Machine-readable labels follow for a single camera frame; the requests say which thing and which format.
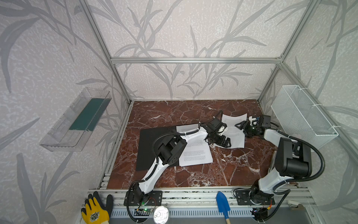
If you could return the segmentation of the printed paper stack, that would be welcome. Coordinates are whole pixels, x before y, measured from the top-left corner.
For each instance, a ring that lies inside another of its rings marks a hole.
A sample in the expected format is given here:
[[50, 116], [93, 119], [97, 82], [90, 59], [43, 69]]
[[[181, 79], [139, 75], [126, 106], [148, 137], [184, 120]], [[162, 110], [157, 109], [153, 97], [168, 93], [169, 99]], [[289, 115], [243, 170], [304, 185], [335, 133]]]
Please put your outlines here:
[[246, 121], [246, 119], [247, 114], [238, 117], [231, 117], [228, 115], [222, 116], [222, 122], [227, 125], [227, 128], [224, 131], [223, 135], [230, 138], [231, 149], [245, 148], [245, 135], [242, 130], [235, 127], [235, 124], [238, 124], [242, 121]]
[[179, 158], [179, 165], [181, 167], [208, 164], [213, 162], [209, 144], [205, 141], [208, 133], [200, 127], [199, 131], [188, 135], [189, 132], [196, 131], [198, 124], [177, 126], [178, 133], [186, 133], [182, 136], [186, 140], [187, 145]]

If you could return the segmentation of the black file folder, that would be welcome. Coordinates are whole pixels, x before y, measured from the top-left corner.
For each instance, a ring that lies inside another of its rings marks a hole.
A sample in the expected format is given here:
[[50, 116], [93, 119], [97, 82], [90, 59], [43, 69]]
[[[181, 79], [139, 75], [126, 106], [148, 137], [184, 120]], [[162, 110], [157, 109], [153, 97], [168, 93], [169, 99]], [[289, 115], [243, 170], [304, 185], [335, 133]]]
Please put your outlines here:
[[176, 131], [176, 126], [141, 129], [136, 171], [147, 171], [155, 160], [152, 144], [159, 136]]

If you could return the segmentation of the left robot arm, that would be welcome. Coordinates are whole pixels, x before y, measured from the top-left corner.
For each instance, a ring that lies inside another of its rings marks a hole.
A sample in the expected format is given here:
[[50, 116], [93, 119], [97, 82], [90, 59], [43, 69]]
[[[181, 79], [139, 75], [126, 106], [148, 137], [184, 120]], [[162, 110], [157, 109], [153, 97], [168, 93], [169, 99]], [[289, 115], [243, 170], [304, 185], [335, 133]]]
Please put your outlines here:
[[224, 136], [227, 125], [217, 116], [210, 121], [192, 125], [184, 125], [157, 137], [151, 146], [154, 161], [146, 175], [133, 181], [126, 193], [125, 206], [143, 206], [151, 198], [156, 198], [154, 187], [164, 171], [179, 163], [181, 166], [197, 165], [212, 162], [206, 158], [210, 153], [210, 145], [229, 148], [230, 138]]

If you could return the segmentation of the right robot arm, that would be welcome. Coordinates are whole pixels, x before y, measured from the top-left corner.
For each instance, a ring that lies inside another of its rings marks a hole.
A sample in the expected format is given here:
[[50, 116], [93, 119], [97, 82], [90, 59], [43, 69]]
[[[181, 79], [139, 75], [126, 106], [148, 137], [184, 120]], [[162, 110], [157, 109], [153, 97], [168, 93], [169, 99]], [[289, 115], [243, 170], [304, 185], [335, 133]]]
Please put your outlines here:
[[277, 147], [272, 170], [256, 180], [248, 193], [251, 203], [269, 202], [275, 194], [289, 193], [288, 190], [278, 192], [281, 186], [315, 180], [323, 174], [326, 164], [322, 153], [312, 144], [278, 130], [279, 126], [270, 116], [249, 117], [235, 127], [246, 137], [261, 137]]

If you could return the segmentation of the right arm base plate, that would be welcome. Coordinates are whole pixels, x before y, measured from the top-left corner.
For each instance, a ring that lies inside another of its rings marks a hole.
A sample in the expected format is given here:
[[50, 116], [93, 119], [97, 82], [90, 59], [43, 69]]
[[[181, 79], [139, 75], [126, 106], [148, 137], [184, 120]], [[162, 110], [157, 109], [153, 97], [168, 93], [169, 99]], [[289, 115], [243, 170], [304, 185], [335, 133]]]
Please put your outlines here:
[[235, 189], [233, 193], [238, 205], [270, 206], [276, 204], [273, 194], [262, 191], [252, 192], [249, 189]]

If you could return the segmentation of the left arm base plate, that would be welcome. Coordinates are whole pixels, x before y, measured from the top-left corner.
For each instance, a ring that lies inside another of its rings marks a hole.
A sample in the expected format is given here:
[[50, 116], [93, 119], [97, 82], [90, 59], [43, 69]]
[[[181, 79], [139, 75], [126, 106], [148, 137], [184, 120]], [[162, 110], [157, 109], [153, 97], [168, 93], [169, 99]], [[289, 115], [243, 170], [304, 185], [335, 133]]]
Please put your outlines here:
[[148, 194], [128, 191], [125, 196], [124, 206], [160, 206], [163, 191], [152, 191]]

